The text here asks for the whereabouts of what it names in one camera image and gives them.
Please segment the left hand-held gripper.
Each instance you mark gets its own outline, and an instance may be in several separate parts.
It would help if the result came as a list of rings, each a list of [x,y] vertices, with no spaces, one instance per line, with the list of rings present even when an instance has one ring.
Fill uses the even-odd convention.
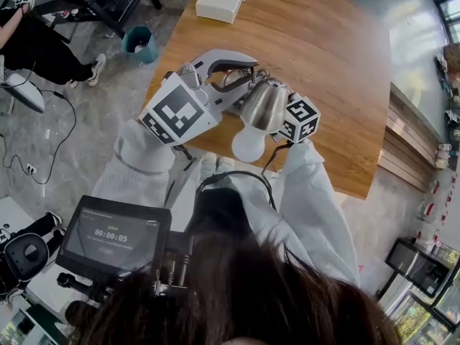
[[[219,125],[223,111],[249,88],[250,77],[227,86],[203,83],[214,73],[253,68],[258,61],[242,52],[209,50],[165,77],[138,120],[165,145],[179,145]]]

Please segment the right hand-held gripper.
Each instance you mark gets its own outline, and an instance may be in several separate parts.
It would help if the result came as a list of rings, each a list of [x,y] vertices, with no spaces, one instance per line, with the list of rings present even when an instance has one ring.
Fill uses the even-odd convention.
[[[289,95],[284,123],[277,137],[297,144],[317,132],[320,111],[307,96],[294,92]]]

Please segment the person's left forearm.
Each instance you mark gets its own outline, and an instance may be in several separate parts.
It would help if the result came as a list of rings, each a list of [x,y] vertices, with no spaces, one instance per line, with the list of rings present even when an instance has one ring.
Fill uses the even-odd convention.
[[[92,196],[138,206],[162,207],[175,161],[144,125],[125,122],[114,144],[114,156],[98,179]]]

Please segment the person's right forearm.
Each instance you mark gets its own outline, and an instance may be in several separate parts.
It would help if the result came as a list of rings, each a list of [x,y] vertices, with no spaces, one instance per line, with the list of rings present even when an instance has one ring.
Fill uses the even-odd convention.
[[[288,246],[312,268],[359,286],[357,255],[349,225],[312,141],[294,144],[283,168],[280,213],[300,246]]]

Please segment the wooden table with white legs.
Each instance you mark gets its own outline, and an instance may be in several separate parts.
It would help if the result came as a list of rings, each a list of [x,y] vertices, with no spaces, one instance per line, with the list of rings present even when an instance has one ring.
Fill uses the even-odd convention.
[[[389,107],[388,31],[350,0],[245,0],[233,23],[198,17],[190,2],[147,90],[203,52],[255,58],[321,112],[312,140],[334,189],[365,199],[377,169]]]

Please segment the teal waste bin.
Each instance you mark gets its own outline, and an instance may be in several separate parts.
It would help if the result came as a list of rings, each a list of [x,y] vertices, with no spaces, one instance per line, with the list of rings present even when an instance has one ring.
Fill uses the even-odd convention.
[[[130,58],[144,64],[153,63],[159,56],[155,37],[146,26],[130,29],[122,39],[121,48]]]

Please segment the wooden slatted bench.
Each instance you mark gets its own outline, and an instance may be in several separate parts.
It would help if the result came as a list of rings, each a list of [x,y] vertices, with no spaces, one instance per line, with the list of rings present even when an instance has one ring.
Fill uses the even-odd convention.
[[[407,104],[404,94],[391,86],[378,166],[426,192],[435,173],[437,146],[437,139]]]

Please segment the person's torso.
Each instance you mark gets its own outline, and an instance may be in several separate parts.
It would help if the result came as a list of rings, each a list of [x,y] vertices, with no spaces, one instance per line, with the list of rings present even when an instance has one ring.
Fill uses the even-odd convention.
[[[238,246],[284,249],[272,187],[262,175],[237,170],[200,180],[194,170],[172,184],[165,206],[172,229],[194,236],[196,257]]]

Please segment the brown bundle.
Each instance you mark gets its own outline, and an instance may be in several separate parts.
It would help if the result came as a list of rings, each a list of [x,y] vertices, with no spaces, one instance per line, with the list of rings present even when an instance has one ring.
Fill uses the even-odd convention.
[[[451,43],[443,48],[449,75],[460,75],[460,42]]]

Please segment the black framed monitor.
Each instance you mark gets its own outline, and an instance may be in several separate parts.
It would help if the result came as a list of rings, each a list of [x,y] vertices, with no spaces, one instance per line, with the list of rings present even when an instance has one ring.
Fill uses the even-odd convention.
[[[406,238],[395,241],[385,263],[429,298],[436,296],[451,270]]]

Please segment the black timer screen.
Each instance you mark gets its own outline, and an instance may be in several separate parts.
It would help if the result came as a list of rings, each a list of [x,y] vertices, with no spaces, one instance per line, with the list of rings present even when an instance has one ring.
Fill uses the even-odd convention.
[[[70,220],[55,263],[90,280],[121,277],[162,263],[172,214],[83,195]]]

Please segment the white and grey device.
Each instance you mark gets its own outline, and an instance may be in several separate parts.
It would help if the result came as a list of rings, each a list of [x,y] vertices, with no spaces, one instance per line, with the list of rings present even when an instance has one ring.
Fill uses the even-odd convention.
[[[29,109],[43,114],[45,102],[38,87],[18,73],[10,74],[6,80],[0,82],[0,88],[19,100]]]

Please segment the black and white round device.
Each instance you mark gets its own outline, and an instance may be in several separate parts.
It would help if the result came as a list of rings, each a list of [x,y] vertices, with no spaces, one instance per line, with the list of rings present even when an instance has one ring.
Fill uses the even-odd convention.
[[[20,282],[33,279],[50,258],[44,239],[33,233],[16,235],[10,239],[4,247],[3,255],[13,276]]]

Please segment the black screen mount clamp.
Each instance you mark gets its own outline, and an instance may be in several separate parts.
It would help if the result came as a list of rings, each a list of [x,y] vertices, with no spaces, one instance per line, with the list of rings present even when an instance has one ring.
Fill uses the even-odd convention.
[[[193,246],[194,236],[188,232],[167,233],[154,285],[156,296],[172,298],[185,294]]]

